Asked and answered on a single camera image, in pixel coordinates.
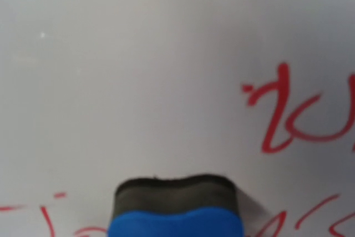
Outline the pink framed whiteboard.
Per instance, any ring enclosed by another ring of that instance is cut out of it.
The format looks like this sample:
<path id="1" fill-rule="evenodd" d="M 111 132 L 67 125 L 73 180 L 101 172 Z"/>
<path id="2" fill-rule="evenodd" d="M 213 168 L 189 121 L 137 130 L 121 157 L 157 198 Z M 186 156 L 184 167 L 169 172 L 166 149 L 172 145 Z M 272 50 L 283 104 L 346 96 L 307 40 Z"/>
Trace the pink framed whiteboard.
<path id="1" fill-rule="evenodd" d="M 246 236 L 354 235 L 354 0 L 1 0 L 2 236 L 199 173 Z"/>

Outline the blue whiteboard eraser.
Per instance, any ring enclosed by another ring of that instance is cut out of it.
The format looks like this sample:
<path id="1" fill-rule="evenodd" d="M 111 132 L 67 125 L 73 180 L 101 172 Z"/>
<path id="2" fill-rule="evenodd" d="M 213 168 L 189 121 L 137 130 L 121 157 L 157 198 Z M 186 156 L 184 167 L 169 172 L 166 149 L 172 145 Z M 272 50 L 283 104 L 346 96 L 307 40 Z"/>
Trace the blue whiteboard eraser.
<path id="1" fill-rule="evenodd" d="M 114 194 L 108 236 L 243 236 L 237 190 L 223 176 L 134 178 Z"/>

